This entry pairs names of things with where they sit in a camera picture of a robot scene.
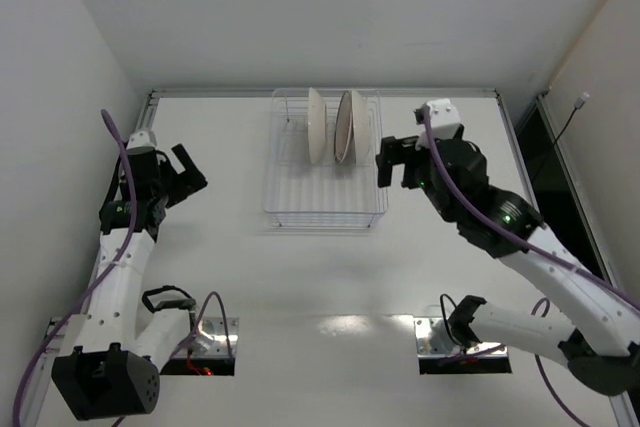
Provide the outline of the orange rimmed flower plate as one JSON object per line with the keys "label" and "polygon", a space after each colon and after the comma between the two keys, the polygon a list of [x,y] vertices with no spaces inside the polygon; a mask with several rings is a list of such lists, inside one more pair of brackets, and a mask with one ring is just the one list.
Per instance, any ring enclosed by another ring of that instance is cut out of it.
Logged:
{"label": "orange rimmed flower plate", "polygon": [[352,130],[355,162],[365,165],[371,150],[371,129],[366,99],[357,91],[351,91]]}

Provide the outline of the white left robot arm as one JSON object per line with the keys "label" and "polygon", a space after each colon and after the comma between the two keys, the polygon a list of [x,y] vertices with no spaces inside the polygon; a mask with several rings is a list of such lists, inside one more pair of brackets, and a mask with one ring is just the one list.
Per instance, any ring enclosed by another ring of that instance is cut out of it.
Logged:
{"label": "white left robot arm", "polygon": [[128,147],[128,165],[114,175],[99,211],[98,286],[72,351],[55,359],[52,380],[79,421],[151,413],[160,372],[194,325],[195,302],[153,306],[142,278],[169,208],[208,182],[183,145],[169,154]]}

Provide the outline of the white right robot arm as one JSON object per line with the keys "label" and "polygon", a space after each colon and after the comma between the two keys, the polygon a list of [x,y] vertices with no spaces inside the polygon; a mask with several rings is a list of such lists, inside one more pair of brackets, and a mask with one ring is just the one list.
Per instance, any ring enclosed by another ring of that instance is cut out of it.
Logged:
{"label": "white right robot arm", "polygon": [[499,342],[557,363],[599,394],[637,388],[638,312],[589,280],[589,270],[524,198],[490,184],[486,157],[475,144],[455,136],[435,146],[421,146],[416,136],[383,138],[376,157],[379,186],[389,186],[394,166],[403,166],[402,187],[421,189],[461,237],[527,279],[564,317],[521,315],[467,295],[435,327],[433,348]]}

